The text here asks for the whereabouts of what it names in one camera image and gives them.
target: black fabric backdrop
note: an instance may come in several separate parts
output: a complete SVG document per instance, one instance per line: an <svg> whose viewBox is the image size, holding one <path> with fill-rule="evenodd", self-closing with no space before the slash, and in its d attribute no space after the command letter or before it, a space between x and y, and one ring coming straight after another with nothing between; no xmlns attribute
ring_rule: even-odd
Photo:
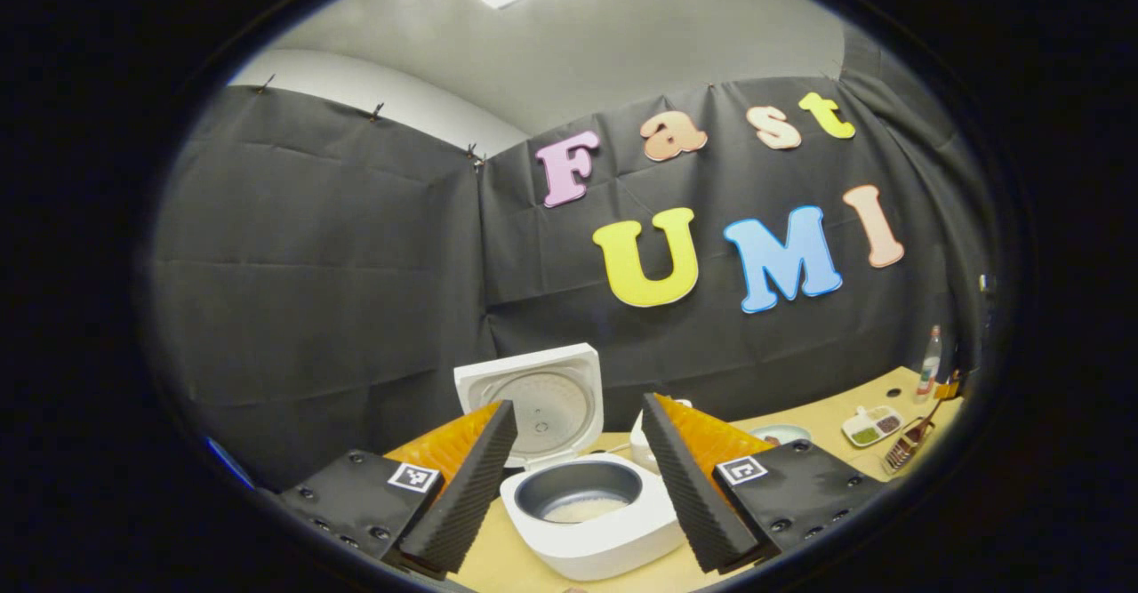
<svg viewBox="0 0 1138 593"><path fill-rule="evenodd" d="M175 164L154 242L160 338L184 406L270 488L348 447L387 451L461 414L455 365L576 343L600 352L605 429L641 394L687 397L732 420L915 368L929 327L942 369L975 363L991 212L950 120L893 58L847 34L840 80L744 80L629 104L544 132L476 174L464 151L390 120L289 91L226 88ZM798 102L833 99L855 138ZM767 148L744 115L773 106L802 134ZM708 145L644 156L640 124L686 112ZM542 205L538 148L594 131L585 197ZM873 269L842 195L874 184L905 257ZM636 308L609 289L593 232L638 221L645 273L671 270L651 216L694 211L699 282ZM745 314L723 230L757 219L782 240L817 205L840 289Z"/></svg>

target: blue letter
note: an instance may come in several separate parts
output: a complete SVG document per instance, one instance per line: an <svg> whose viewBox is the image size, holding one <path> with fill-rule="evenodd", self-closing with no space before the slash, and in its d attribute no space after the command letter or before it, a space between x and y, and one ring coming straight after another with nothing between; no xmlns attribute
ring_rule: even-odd
<svg viewBox="0 0 1138 593"><path fill-rule="evenodd" d="M822 209L816 205L805 205L790 213L785 247L758 220L736 221L723 230L723 236L735 241L739 256L743 260L745 313L773 308L778 303L778 296L768 288L765 274L770 275L786 298L797 296L803 269L806 282L802 283L802 293L809 297L828 294L842 286L842 277L834 270L826 237L822 233Z"/></svg>

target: table surface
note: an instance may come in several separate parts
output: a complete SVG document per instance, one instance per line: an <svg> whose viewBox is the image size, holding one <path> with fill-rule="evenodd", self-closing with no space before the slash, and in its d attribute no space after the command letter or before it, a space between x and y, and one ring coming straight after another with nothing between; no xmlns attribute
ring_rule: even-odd
<svg viewBox="0 0 1138 593"><path fill-rule="evenodd" d="M743 430L769 425L794 425L810 431L814 444L826 450L836 458L849 463L863 473L882 481L889 481L909 472L923 458L927 456L927 447L933 446L939 435L929 438L923 453L915 455L912 462L896 476L889 476L883 468L882 459L897 440L893 434L871 446L858 448L853 446L841 431L841 425L856 414L858 406L871 410L875 406L893 406L904 425L917 417L927 415L935 404L927 400L918 404L914 394L918 374L908 369L896 369L884 376L853 387L844 393L833 395L818 402L805 404L778 413L760 415L732 422ZM900 389L900 395L889 397L890 389ZM699 409L699 403L693 401ZM963 403L963 398L948 400L937 411L933 422L941 431L951 422ZM604 433L596 444L585 450L585 453L596 450L611 450L628 443L627 433ZM617 452L622 458L630 459L626 447ZM467 560L452 580L475 591L489 592L525 592L525 593L562 593L567 588L583 588L588 593L669 593L695 591L743 573L735 570L727 575L715 571L704 574L695 562L695 555L685 542L675 551L662 558L643 565L624 575L596 582L575 582L567 579L550 568L526 546L510 521L502 505L502 500L495 500L486 513L486 519L475 538Z"/></svg>

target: foam letter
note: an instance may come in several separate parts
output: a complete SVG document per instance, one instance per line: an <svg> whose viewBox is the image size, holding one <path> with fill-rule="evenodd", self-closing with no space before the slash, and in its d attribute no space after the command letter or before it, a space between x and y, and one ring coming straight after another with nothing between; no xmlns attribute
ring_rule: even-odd
<svg viewBox="0 0 1138 593"><path fill-rule="evenodd" d="M869 238L869 265L882 269L899 261L905 255L905 247L890 231L889 221L885 221L885 213L882 213L877 201L879 195L876 187L866 184L846 191L842 201L853 207L861 219L861 227Z"/></svg>
<svg viewBox="0 0 1138 593"><path fill-rule="evenodd" d="M588 151L580 149L600 146L601 139L596 132L586 131L534 153L545 164L545 181L550 184L550 195L545 196L546 207L553 208L585 197L585 184L577 183L572 174L577 172L580 176L589 176L593 173L593 159Z"/></svg>
<svg viewBox="0 0 1138 593"><path fill-rule="evenodd" d="M798 106L805 112L811 112L814 120L818 121L822 130L830 132L834 138L849 140L853 137L853 124L841 122L841 120L838 120L838 115L834 115L834 112L838 110L838 104L833 99L822 99L822 96L811 92L807 93L806 98L802 98L802 101Z"/></svg>
<svg viewBox="0 0 1138 593"><path fill-rule="evenodd" d="M747 110L747 122L759 130L759 140L772 148L793 148L802 143L797 127L786 123L786 114L774 107L754 107Z"/></svg>
<svg viewBox="0 0 1138 593"><path fill-rule="evenodd" d="M641 138L645 138L644 155L652 160L666 160L679 153L698 151L708 143L707 132L695 127L683 112L662 112L643 123Z"/></svg>
<svg viewBox="0 0 1138 593"><path fill-rule="evenodd" d="M687 228L694 217L691 208L670 208L652 217L652 225L663 231L671 252L671 275L663 280L644 277L636 247L636 236L641 232L638 221L601 225L593 233L593 241L604 252L609 286L620 302L633 306L659 306L692 293L700 273L692 232Z"/></svg>
<svg viewBox="0 0 1138 593"><path fill-rule="evenodd" d="M785 247L758 220L736 221L723 230L723 236L735 241L743 260L745 313L773 308L778 303L778 296L767 286L767 274L783 296L791 300L798 294L803 269L806 281L802 293L808 297L828 294L842 286L842 277L834 270L826 237L822 232L822 209L816 205L805 205L790 213Z"/></svg>

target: water bottle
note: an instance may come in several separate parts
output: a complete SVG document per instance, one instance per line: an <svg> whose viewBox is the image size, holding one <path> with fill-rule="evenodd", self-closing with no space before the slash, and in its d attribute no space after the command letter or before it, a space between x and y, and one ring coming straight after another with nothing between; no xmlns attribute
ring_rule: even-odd
<svg viewBox="0 0 1138 593"><path fill-rule="evenodd" d="M921 381L917 382L918 403L929 398L932 393L932 384L937 381L937 372L940 370L940 324L932 327L932 337L929 338L929 346L925 348L925 359L921 365Z"/></svg>

